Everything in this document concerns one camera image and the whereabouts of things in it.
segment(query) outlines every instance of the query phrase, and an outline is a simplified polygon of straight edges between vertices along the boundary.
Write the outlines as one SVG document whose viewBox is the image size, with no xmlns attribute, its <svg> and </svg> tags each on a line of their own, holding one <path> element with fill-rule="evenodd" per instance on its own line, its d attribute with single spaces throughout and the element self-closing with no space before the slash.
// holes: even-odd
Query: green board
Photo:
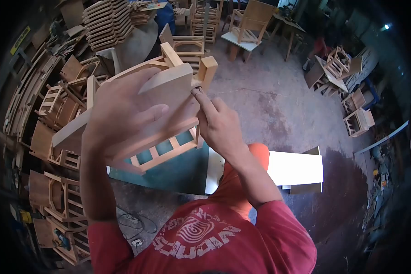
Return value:
<svg viewBox="0 0 411 274">
<path fill-rule="evenodd" d="M 189 132 L 184 132 L 177 136 L 177 141 L 180 145 L 191 140 L 193 140 L 193 138 Z M 156 145 L 155 148 L 159 155 L 172 150 L 169 140 Z M 111 168 L 110 178 L 152 189 L 204 195 L 206 190 L 208 150 L 209 146 L 204 142 L 202 148 L 193 148 L 186 151 L 181 155 L 147 170 L 143 176 Z M 140 164 L 151 159 L 152 157 L 149 150 L 137 155 L 137 160 Z M 126 159 L 125 162 L 131 164 L 130 159 Z"/>
</svg>

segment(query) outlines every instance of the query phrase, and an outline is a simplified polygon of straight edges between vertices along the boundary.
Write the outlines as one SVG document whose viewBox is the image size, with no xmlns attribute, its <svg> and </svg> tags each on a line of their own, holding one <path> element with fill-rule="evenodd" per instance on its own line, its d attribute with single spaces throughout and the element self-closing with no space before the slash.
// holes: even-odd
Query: white board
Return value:
<svg viewBox="0 0 411 274">
<path fill-rule="evenodd" d="M 290 189 L 291 185 L 321 183 L 322 191 L 323 158 L 321 155 L 270 151 L 268 175 L 275 185 Z M 218 188 L 218 181 L 224 174 L 224 158 L 212 148 L 208 152 L 207 179 L 205 193 L 212 194 Z"/>
</svg>

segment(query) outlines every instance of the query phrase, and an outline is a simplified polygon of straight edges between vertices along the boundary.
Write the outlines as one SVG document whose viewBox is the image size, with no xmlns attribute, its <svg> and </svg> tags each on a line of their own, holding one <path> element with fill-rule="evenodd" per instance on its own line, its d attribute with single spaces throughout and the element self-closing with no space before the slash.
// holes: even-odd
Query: shirt graphic print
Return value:
<svg viewBox="0 0 411 274">
<path fill-rule="evenodd" d="M 241 229 L 210 215 L 202 208 L 195 208 L 186 217 L 171 219 L 165 223 L 154 238 L 155 250 L 177 259 L 194 259 L 213 252 Z"/>
</svg>

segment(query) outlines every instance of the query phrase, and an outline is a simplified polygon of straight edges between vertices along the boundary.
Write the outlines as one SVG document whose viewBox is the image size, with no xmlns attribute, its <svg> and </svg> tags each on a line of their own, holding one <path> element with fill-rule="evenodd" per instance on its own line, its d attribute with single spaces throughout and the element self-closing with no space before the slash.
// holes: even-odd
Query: hand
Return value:
<svg viewBox="0 0 411 274">
<path fill-rule="evenodd" d="M 201 108 L 198 112 L 199 132 L 207 144 L 231 165 L 249 153 L 242 139 L 239 116 L 221 98 L 210 100 L 205 94 L 193 89 L 193 96 Z"/>
<path fill-rule="evenodd" d="M 134 96 L 158 68 L 147 68 L 103 84 L 96 93 L 90 120 L 82 135 L 82 147 L 104 150 L 128 139 L 169 110 L 164 104 L 139 112 Z"/>
</svg>

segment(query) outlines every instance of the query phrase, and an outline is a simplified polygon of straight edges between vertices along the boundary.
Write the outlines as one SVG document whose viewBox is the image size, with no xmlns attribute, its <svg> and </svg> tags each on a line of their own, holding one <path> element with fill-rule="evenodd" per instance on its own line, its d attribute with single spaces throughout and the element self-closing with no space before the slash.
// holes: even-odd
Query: yellow sign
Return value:
<svg viewBox="0 0 411 274">
<path fill-rule="evenodd" d="M 20 37 L 18 37 L 17 41 L 15 41 L 14 46 L 11 48 L 11 54 L 14 55 L 16 50 L 18 49 L 18 47 L 21 45 L 21 42 L 24 40 L 24 38 L 26 37 L 26 35 L 29 33 L 29 31 L 31 31 L 31 28 L 29 28 L 29 26 L 27 26 L 23 32 L 21 33 Z"/>
</svg>

